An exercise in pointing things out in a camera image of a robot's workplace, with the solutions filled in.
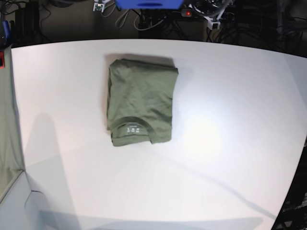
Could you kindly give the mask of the green t-shirt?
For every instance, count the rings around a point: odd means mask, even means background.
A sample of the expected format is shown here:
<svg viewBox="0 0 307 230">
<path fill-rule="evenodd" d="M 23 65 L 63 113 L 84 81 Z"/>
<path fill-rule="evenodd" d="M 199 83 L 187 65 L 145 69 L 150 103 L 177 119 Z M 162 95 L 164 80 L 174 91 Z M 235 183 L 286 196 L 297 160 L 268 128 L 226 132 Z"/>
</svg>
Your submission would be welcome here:
<svg viewBox="0 0 307 230">
<path fill-rule="evenodd" d="M 109 66 L 106 118 L 113 146 L 171 140 L 177 77 L 174 66 L 128 59 Z"/>
</svg>

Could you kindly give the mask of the white power strip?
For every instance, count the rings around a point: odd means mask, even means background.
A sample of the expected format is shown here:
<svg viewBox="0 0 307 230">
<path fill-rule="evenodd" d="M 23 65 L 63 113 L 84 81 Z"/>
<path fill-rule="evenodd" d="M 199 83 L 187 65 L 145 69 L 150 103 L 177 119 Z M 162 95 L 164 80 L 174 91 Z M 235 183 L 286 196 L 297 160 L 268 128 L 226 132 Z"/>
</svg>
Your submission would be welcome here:
<svg viewBox="0 0 307 230">
<path fill-rule="evenodd" d="M 197 18 L 199 15 L 192 9 L 182 9 L 180 12 L 183 18 Z"/>
</svg>

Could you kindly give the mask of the blue box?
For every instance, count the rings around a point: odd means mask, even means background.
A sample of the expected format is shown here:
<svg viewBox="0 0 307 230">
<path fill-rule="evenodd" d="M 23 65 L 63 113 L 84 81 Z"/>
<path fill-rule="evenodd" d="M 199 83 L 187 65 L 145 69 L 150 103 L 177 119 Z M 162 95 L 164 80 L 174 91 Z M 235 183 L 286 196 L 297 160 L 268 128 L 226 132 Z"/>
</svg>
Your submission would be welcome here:
<svg viewBox="0 0 307 230">
<path fill-rule="evenodd" d="M 183 0 L 116 0 L 122 9 L 178 9 Z"/>
</svg>

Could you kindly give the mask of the green cloth at left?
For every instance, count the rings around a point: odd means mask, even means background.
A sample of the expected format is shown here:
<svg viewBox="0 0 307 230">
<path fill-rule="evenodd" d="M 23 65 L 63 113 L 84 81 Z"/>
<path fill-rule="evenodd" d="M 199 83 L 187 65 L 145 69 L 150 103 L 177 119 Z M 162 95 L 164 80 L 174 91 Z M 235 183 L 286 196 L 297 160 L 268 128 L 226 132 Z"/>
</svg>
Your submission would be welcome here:
<svg viewBox="0 0 307 230">
<path fill-rule="evenodd" d="M 13 79 L 12 49 L 4 51 L 4 67 L 0 69 L 0 199 L 25 170 L 22 153 L 19 112 Z"/>
</svg>

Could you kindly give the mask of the red device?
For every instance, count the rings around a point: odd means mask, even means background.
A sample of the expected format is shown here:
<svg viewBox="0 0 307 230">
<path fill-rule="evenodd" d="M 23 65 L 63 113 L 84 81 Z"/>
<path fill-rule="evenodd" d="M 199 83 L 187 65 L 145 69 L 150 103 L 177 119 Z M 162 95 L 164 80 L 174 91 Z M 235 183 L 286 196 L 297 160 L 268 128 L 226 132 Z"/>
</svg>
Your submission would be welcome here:
<svg viewBox="0 0 307 230">
<path fill-rule="evenodd" d="M 4 57 L 4 52 L 0 52 L 0 69 L 5 68 L 5 57 Z"/>
</svg>

